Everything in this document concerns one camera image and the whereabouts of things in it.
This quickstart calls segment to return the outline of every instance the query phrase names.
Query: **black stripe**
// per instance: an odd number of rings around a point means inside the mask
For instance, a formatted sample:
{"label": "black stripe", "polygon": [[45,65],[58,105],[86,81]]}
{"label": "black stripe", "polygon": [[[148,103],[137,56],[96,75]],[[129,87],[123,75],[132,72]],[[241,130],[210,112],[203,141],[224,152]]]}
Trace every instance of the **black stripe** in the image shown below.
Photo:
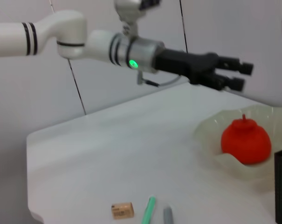
{"label": "black stripe", "polygon": [[110,44],[110,50],[109,50],[109,58],[110,58],[110,61],[115,64],[113,62],[113,59],[112,59],[112,48],[113,48],[113,44],[114,44],[114,41],[116,40],[116,38],[119,36],[119,34],[115,34],[112,41],[111,41],[111,44]]}
{"label": "black stripe", "polygon": [[31,51],[31,44],[30,44],[30,35],[29,35],[29,30],[28,30],[28,26],[26,23],[22,22],[25,32],[26,32],[26,39],[27,39],[27,56],[30,54]]}
{"label": "black stripe", "polygon": [[118,49],[119,49],[120,42],[121,42],[121,39],[119,38],[119,40],[116,44],[116,49],[115,49],[115,54],[114,54],[115,62],[119,66],[121,66],[121,64],[119,63],[119,59],[118,59]]}
{"label": "black stripe", "polygon": [[63,43],[60,41],[57,41],[57,44],[61,46],[66,46],[66,47],[84,47],[85,46],[84,43]]}
{"label": "black stripe", "polygon": [[30,24],[30,26],[31,26],[31,28],[32,28],[32,32],[33,32],[33,38],[34,38],[34,55],[36,55],[37,54],[37,47],[38,47],[38,45],[37,45],[37,35],[36,35],[36,30],[35,30],[35,26],[34,26],[34,24],[33,23],[29,23]]}
{"label": "black stripe", "polygon": [[131,67],[131,65],[130,65],[130,57],[129,57],[129,55],[130,55],[130,52],[131,52],[132,44],[133,44],[136,40],[137,40],[136,37],[134,37],[134,38],[131,40],[131,42],[130,42],[128,48],[127,48],[127,51],[126,51],[126,65],[127,65],[127,67],[129,67],[129,68],[131,68],[131,69],[132,69],[132,67]]}

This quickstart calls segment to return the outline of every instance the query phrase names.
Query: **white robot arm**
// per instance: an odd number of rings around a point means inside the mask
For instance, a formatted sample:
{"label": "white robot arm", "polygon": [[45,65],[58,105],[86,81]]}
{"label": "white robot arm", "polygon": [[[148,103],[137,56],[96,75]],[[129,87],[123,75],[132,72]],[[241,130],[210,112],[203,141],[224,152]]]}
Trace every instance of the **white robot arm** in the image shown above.
{"label": "white robot arm", "polygon": [[[123,22],[123,32],[95,30],[87,37],[86,18],[76,11],[61,11],[37,23],[0,23],[0,57],[40,54],[49,38],[57,40],[61,57],[75,60],[91,58],[142,72],[163,70],[185,76],[191,84],[222,90],[226,86],[241,91],[244,80],[220,76],[215,69],[239,71],[251,75],[253,65],[215,53],[188,54],[166,49],[164,43],[138,36],[137,20],[160,0],[115,0],[115,9]],[[146,84],[157,83],[144,80]]]}

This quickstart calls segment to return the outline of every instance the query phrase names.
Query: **green marker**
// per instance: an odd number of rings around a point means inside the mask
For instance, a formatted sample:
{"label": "green marker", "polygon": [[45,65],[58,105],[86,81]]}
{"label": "green marker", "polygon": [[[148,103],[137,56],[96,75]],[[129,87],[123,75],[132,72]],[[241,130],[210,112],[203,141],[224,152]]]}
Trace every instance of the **green marker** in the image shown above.
{"label": "green marker", "polygon": [[154,211],[154,206],[155,206],[156,198],[155,197],[150,197],[149,201],[147,203],[147,207],[143,216],[142,224],[150,224],[151,216]]}
{"label": "green marker", "polygon": [[137,69],[139,66],[138,66],[138,63],[136,63],[134,60],[130,60],[130,65],[131,67]]}

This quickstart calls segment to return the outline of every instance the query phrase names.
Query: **tan box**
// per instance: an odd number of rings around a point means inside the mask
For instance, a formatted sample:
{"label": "tan box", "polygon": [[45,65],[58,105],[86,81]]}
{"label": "tan box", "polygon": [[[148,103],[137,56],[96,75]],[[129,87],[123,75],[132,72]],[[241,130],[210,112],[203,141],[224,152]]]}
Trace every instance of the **tan box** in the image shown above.
{"label": "tan box", "polygon": [[132,218],[135,214],[131,202],[113,204],[111,210],[114,219]]}

